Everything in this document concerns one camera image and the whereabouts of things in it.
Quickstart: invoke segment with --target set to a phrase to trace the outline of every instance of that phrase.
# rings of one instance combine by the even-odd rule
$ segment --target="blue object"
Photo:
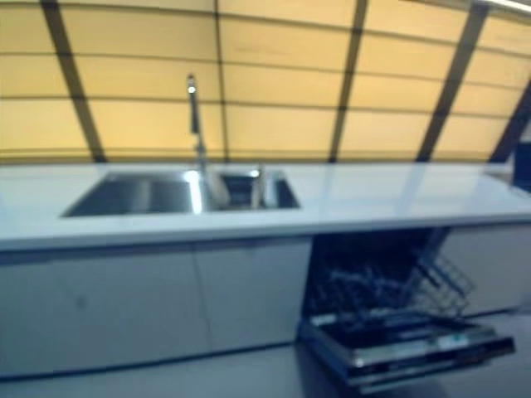
[[[514,151],[513,184],[531,192],[531,143],[519,143]]]

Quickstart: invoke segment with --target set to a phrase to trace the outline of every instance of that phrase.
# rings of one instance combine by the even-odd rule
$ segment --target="dishwasher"
[[[315,237],[300,339],[362,394],[514,352],[511,337],[462,318],[474,284],[440,253],[447,232]]]

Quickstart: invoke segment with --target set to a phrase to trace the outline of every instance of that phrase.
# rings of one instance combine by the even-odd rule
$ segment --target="dishwasher rack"
[[[371,246],[380,244],[388,252],[372,255]],[[397,312],[458,318],[468,305],[474,284],[427,237],[368,246],[364,255],[346,241],[321,245],[310,267],[306,316],[317,322],[333,316],[347,330],[358,330],[375,316]]]

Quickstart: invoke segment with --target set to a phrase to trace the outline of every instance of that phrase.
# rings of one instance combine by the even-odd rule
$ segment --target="stainless steel sink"
[[[256,172],[219,174],[228,201],[219,201],[200,172],[109,173],[65,214],[111,216],[149,213],[204,213],[297,208],[299,204],[282,172],[269,171],[254,199]]]

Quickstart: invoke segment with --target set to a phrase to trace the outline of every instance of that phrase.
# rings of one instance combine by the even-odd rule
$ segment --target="white cabinet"
[[[215,351],[295,339],[311,238],[195,245]]]
[[[0,266],[0,376],[207,352],[191,246]]]
[[[524,304],[531,296],[531,226],[456,228],[441,253],[474,282],[465,313]]]

